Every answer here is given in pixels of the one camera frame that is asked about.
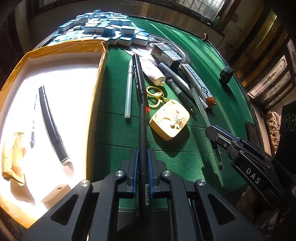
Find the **clear gel pen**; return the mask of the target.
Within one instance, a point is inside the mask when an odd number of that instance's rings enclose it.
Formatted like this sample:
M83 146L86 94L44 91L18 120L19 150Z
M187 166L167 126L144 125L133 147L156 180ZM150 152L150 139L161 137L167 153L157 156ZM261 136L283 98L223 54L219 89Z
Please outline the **clear gel pen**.
M200 114L201 114L203 120L205 121L206 127L209 127L211 124L210 124L208 115L207 115L205 109L203 108L203 104L201 103L201 99L199 98L197 90L190 83L189 83L189 89L190 89L191 94L194 98L194 101L196 102L196 105L200 111ZM213 152L215 155L215 160L216 160L216 164L218 166L218 169L219 169L219 171L222 171L224 169L224 166L223 166L223 162L222 162L220 149L219 149L218 145L213 141L211 141L211 146L212 146L212 149L213 149Z

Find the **black red-tip pen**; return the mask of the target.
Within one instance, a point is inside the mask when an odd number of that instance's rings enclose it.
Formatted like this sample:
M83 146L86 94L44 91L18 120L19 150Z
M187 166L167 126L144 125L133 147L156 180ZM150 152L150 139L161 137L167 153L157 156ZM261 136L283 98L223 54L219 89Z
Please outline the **black red-tip pen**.
M149 169L147 160L147 92L144 75L138 54L133 54L133 74L139 111L139 173L138 173L138 205L139 215L149 212Z

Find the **cream cartoon keychain case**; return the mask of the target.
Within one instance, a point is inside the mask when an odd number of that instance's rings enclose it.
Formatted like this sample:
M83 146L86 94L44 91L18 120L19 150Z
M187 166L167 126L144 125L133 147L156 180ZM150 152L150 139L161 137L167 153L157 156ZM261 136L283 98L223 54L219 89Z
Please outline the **cream cartoon keychain case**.
M171 99L150 119L150 127L165 141L176 137L190 118L189 112L177 101Z

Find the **black rod-shaped pen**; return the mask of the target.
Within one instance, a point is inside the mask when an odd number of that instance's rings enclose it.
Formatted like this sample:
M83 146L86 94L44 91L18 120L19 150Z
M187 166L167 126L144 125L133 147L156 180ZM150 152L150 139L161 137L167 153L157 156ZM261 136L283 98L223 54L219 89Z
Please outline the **black rod-shaped pen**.
M69 155L64 147L62 138L58 132L55 121L51 114L48 99L45 92L45 87L39 88L39 100L41 106L41 112L43 116L44 125L50 140L50 143L63 166L66 166L70 162Z

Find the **dark smartphone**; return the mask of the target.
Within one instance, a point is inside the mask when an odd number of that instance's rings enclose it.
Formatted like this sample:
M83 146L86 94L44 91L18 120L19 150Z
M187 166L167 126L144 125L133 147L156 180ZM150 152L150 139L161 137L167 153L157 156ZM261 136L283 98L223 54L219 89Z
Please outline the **dark smartphone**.
M259 139L258 139L258 135L257 135L255 125L247 120L245 122L245 128L246 128L248 141L251 144L253 144L254 146L259 147Z

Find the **black grip gel pen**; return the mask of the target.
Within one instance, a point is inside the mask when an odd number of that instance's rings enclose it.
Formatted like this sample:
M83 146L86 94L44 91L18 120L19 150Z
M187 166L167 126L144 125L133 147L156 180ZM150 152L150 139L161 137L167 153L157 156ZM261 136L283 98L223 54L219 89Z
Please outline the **black grip gel pen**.
M189 111L192 115L196 116L197 113L193 107L193 104L191 103L191 101L189 101L184 92L182 92L182 90L174 83L174 81L170 77L166 77L166 84L175 93L185 109Z

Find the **black dome-shaped device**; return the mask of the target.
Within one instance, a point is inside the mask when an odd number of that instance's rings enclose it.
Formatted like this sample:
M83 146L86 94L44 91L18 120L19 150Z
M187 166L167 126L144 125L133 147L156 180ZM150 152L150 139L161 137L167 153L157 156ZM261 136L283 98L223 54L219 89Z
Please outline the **black dome-shaped device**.
M234 70L230 66L226 66L220 72L219 82L222 85L228 84L231 78L233 77L233 73L234 73Z

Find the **white marker pen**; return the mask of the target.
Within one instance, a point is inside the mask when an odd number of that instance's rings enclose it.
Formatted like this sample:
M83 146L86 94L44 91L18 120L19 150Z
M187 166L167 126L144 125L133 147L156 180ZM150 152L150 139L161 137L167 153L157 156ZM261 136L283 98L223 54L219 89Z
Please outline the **white marker pen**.
M189 85L183 80L179 75L177 75L173 70L168 68L164 63L159 63L158 67L163 68L165 72L172 78L172 80L182 89L184 90L189 96L192 96L191 89L189 88Z

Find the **translucent white pen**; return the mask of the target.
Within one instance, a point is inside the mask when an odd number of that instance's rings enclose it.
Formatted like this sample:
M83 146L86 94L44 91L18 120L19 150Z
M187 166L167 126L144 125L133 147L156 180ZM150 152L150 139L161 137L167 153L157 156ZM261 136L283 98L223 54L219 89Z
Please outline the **translucent white pen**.
M133 63L132 59L128 64L127 84L125 95L125 118L130 118L131 104L132 104L132 81L133 81Z

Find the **white glue tube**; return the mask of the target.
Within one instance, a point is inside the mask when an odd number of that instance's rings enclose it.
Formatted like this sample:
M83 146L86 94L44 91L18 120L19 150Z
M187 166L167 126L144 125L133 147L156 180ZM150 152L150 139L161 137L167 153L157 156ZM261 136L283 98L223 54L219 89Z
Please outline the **white glue tube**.
M149 80L153 82L154 85L165 86L166 78L156 65L144 57L140 57L140 63L142 71L149 78Z

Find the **small dark card box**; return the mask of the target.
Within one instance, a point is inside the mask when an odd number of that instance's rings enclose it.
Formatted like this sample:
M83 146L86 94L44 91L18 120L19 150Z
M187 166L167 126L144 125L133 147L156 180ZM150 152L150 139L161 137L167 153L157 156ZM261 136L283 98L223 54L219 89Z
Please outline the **small dark card box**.
M151 55L156 61L164 63L173 71L178 69L183 60L182 57L165 43L154 43Z

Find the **yellow taped cardboard box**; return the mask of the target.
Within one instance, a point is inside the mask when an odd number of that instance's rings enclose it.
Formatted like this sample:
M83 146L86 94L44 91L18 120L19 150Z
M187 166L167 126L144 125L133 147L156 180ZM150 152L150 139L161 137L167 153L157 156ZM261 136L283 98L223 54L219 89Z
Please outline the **yellow taped cardboard box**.
M24 228L80 181L93 178L107 55L107 43L100 40L41 47L23 56L1 89L1 208ZM66 166L44 125L41 86L70 158Z

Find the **window with metal grille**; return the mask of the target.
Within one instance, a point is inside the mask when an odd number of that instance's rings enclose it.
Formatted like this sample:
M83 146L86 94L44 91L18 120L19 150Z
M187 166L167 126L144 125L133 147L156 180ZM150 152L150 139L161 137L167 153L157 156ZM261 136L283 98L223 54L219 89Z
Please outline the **window with metal grille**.
M229 1L225 0L176 0L176 1L149 1L179 10L190 16L198 16L202 21L215 22Z

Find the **pile of blue mahjong tiles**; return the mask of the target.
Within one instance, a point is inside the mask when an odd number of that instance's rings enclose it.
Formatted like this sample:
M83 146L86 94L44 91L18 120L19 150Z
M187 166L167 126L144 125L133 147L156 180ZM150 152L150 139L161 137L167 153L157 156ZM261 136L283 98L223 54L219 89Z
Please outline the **pile of blue mahjong tiles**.
M146 46L149 41L149 33L136 27L127 15L96 9L77 15L75 19L60 25L46 45L84 39L104 41L108 45L130 46L136 44Z

